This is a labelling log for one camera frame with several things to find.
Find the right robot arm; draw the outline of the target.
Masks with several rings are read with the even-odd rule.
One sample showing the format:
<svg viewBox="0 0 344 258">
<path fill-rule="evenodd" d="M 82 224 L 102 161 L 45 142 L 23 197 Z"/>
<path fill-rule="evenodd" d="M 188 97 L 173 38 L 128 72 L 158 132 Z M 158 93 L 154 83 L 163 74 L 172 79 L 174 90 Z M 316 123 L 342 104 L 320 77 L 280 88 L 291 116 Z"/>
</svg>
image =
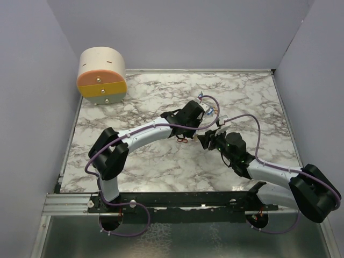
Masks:
<svg viewBox="0 0 344 258">
<path fill-rule="evenodd" d="M 247 196 L 252 210 L 265 204 L 298 209 L 307 219 L 322 223 L 338 209 L 341 195 L 326 176 L 314 165 L 288 167 L 258 159 L 246 150 L 240 133 L 218 133 L 209 130 L 198 136 L 204 149 L 218 150 L 225 165 L 240 177 L 270 184 Z"/>
</svg>

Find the red carabiner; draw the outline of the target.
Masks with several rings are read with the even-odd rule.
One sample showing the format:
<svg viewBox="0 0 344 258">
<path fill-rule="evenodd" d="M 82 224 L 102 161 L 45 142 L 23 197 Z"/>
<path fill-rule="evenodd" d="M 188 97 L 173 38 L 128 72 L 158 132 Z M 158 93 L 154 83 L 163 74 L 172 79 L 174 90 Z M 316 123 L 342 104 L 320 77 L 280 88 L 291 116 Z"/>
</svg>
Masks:
<svg viewBox="0 0 344 258">
<path fill-rule="evenodd" d="M 186 144 L 188 142 L 188 140 L 187 140 L 187 138 L 177 138 L 177 142 Z"/>
</svg>

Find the blue key tag with key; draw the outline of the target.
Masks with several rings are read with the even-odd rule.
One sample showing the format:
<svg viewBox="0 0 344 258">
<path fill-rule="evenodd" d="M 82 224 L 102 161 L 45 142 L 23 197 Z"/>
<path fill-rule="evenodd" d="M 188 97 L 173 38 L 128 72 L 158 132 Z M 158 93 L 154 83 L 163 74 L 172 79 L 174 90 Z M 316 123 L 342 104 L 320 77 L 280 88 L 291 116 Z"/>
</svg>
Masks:
<svg viewBox="0 0 344 258">
<path fill-rule="evenodd" d="M 214 112 L 214 109 L 213 109 L 213 108 L 210 108 L 209 111 L 208 111 L 208 113 L 207 113 L 207 115 L 210 115 L 210 114 L 213 113 L 213 112 Z"/>
</svg>

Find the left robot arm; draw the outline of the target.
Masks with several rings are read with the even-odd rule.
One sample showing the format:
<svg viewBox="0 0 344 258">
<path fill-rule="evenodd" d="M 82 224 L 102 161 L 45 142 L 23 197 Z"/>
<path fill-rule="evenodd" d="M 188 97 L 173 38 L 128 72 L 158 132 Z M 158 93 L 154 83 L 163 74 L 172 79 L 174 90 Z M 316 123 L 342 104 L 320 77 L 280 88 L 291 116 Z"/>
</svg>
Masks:
<svg viewBox="0 0 344 258">
<path fill-rule="evenodd" d="M 189 101 L 182 109 L 164 112 L 142 126 L 119 132 L 112 127 L 105 129 L 88 153 L 99 174 L 98 185 L 103 194 L 100 206 L 107 212 L 117 209 L 120 194 L 117 177 L 130 153 L 158 140 L 192 138 L 196 131 L 190 128 L 198 128 L 208 110 L 204 103 Z"/>
</svg>

